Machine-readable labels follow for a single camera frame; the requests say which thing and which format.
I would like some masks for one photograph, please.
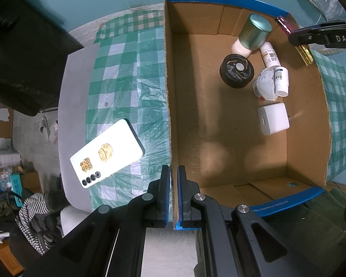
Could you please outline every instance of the white pill bottle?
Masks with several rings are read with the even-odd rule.
[[[263,44],[260,46],[260,52],[266,68],[275,68],[277,66],[281,66],[276,51],[274,51],[271,43],[263,42]]]

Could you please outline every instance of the white charger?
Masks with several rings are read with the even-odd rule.
[[[257,109],[257,114],[264,135],[271,135],[290,128],[284,103],[261,106]]]

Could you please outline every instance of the silver bolt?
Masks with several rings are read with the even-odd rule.
[[[154,196],[151,193],[145,193],[142,195],[142,199],[145,201],[150,201]]]
[[[242,214],[246,214],[249,212],[250,209],[247,205],[241,204],[237,206],[237,210]]]
[[[203,193],[197,193],[194,195],[194,198],[196,201],[203,201],[205,200],[206,196]]]
[[[108,205],[101,205],[97,210],[101,214],[106,214],[107,212],[109,212],[110,207]]]

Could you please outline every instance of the gray floor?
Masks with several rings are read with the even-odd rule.
[[[55,177],[60,174],[60,165],[57,141],[54,144],[45,142],[39,131],[44,115],[50,128],[57,120],[57,111],[39,113],[35,117],[14,111],[12,142],[13,150],[21,154],[23,168],[37,171],[43,191],[48,191],[55,189]]]

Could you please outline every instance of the white bottle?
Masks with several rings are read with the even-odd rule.
[[[276,51],[274,51],[269,42],[263,42],[263,44],[260,46],[260,52],[262,54],[265,67],[271,68],[281,66]]]
[[[242,46],[242,44],[240,43],[240,40],[237,39],[232,47],[231,47],[231,51],[232,51],[232,54],[238,54],[238,55],[242,55],[244,58],[247,58],[250,56],[251,54],[251,50],[249,49],[246,49],[244,46]]]
[[[277,96],[287,97],[288,96],[288,70],[279,66],[274,69],[274,92]]]

